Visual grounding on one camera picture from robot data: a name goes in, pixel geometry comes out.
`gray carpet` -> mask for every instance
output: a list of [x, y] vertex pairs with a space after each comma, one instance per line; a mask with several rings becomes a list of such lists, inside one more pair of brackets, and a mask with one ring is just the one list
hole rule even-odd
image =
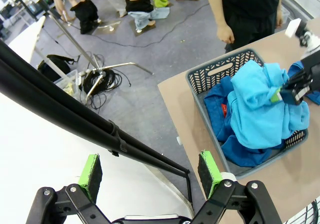
[[[67, 29], [73, 37], [86, 51], [104, 55], [105, 65], [136, 62], [155, 73], [151, 76], [133, 66], [120, 67], [119, 70], [128, 76], [132, 86], [129, 87], [127, 80], [123, 79], [119, 88], [107, 94], [107, 103], [99, 114], [114, 121], [121, 129], [149, 147], [190, 169], [193, 207], [197, 212], [205, 199], [186, 152], [183, 146], [177, 143], [178, 134], [157, 85], [225, 52], [224, 44], [216, 38], [217, 27], [208, 0], [170, 0], [173, 6], [168, 18], [157, 20], [155, 29], [138, 37], [135, 37], [129, 26], [129, 21], [132, 20], [130, 16], [119, 19], [106, 0], [92, 1], [97, 5], [102, 20], [121, 20], [115, 34], [99, 36], [107, 42], [118, 44], [106, 43], [94, 36], [80, 35], [79, 30], [70, 26]], [[79, 22], [76, 20], [74, 25], [79, 27]], [[68, 57], [79, 54], [51, 19], [46, 19], [43, 29], [37, 47], [45, 55]], [[46, 31], [63, 48], [55, 43]], [[36, 67], [41, 61], [41, 58], [34, 54], [31, 64]], [[81, 57], [77, 69], [83, 71], [87, 66], [88, 62]], [[184, 178], [166, 171], [163, 173], [187, 196]]]

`screw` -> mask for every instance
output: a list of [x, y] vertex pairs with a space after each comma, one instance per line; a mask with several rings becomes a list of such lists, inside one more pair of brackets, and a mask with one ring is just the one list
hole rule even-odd
[[258, 188], [258, 184], [254, 182], [254, 183], [251, 184], [251, 187], [252, 187], [253, 189], [257, 189], [257, 188]]
[[224, 186], [227, 188], [231, 187], [231, 185], [232, 185], [231, 182], [228, 180], [224, 183]]

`black bag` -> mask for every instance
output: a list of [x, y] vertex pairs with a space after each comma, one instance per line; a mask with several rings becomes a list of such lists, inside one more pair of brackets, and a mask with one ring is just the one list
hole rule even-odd
[[[75, 63], [74, 59], [65, 56], [47, 55], [46, 57], [49, 58], [65, 74], [68, 74], [70, 72], [70, 67], [68, 66], [68, 64], [73, 65]], [[47, 63], [45, 63], [44, 60], [38, 66], [38, 71], [52, 82], [55, 82], [56, 80], [59, 80], [61, 78], [61, 76], [59, 76], [54, 70], [52, 70], [52, 68]]]

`black pants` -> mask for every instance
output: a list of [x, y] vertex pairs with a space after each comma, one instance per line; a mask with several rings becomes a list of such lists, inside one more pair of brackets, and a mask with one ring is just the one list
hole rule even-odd
[[225, 11], [224, 18], [234, 36], [234, 43], [225, 46], [225, 52], [228, 53], [275, 33], [277, 11], [266, 17], [255, 19]]

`blue towel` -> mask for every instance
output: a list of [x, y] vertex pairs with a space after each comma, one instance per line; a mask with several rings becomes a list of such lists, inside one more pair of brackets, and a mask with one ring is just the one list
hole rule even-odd
[[266, 161], [272, 149], [282, 149], [284, 141], [277, 146], [266, 149], [250, 149], [241, 145], [235, 135], [231, 135], [221, 146], [224, 156], [239, 167], [254, 168]]
[[[302, 68], [304, 68], [304, 65], [302, 64], [301, 61], [297, 61], [293, 63], [288, 70], [289, 77], [292, 77], [294, 74], [299, 72]], [[320, 105], [320, 91], [315, 90], [312, 93], [308, 94], [307, 97], [317, 105]]]
[[204, 98], [213, 132], [219, 142], [225, 142], [230, 135], [234, 135], [230, 120], [231, 112], [228, 104], [228, 94], [234, 90], [230, 76], [221, 79], [220, 83], [210, 89]]
[[294, 131], [309, 126], [306, 102], [288, 105], [283, 101], [271, 103], [270, 98], [289, 79], [279, 65], [260, 67], [248, 61], [231, 79], [234, 91], [228, 95], [231, 127], [238, 141], [249, 149], [278, 146]]

